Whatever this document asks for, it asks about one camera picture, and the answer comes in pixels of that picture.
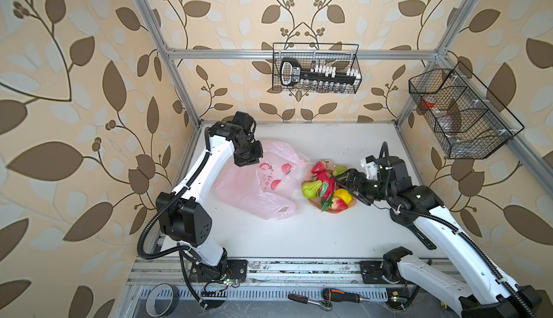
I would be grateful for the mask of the peach scalloped plastic plate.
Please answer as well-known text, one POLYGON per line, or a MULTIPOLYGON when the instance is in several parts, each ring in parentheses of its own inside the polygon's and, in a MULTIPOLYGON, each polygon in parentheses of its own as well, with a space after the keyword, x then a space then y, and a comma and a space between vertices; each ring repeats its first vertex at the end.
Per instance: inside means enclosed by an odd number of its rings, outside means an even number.
POLYGON ((321 212, 338 214, 354 207, 357 200, 353 194, 335 182, 335 177, 347 170, 345 165, 331 161, 318 161, 308 166, 301 186, 302 195, 321 212))

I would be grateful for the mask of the pink plastic bag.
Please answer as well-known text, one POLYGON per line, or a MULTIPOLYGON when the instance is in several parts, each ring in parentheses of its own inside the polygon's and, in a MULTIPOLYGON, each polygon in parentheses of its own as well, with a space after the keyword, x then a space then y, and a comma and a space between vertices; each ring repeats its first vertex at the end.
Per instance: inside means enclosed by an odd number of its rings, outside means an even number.
POLYGON ((223 203, 263 220, 283 220, 296 215, 293 194, 300 190, 309 159, 292 145, 263 140, 258 164, 227 165, 213 187, 223 203))

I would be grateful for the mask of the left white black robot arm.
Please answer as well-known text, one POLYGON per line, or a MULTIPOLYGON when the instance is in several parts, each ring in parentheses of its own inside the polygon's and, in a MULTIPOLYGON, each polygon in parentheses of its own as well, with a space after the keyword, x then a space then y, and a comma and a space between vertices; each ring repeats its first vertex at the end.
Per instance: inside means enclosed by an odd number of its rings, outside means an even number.
POLYGON ((177 253, 181 262, 188 260, 206 271, 210 282, 219 283, 227 275, 228 253, 210 235, 213 220, 204 208, 205 197, 229 158, 239 167, 259 163, 263 148, 254 137, 255 130, 256 121, 246 112, 236 112, 231 121, 205 129, 205 147, 190 172, 172 192, 158 195, 156 214, 138 239, 140 258, 155 260, 177 253), (176 246, 149 253, 145 239, 156 224, 176 246))

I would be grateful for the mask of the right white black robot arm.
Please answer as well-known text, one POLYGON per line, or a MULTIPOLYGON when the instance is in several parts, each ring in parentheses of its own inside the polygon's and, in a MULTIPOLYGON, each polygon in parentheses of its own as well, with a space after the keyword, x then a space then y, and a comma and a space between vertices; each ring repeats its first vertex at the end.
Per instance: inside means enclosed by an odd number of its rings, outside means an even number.
POLYGON ((497 266, 429 187, 413 185, 403 160, 370 156, 363 167, 364 172, 352 168, 337 175, 335 183, 363 204, 386 201, 390 218, 440 249, 463 278, 457 281, 397 247, 382 258, 383 280, 413 283, 459 317, 535 317, 542 302, 537 290, 521 286, 497 266))

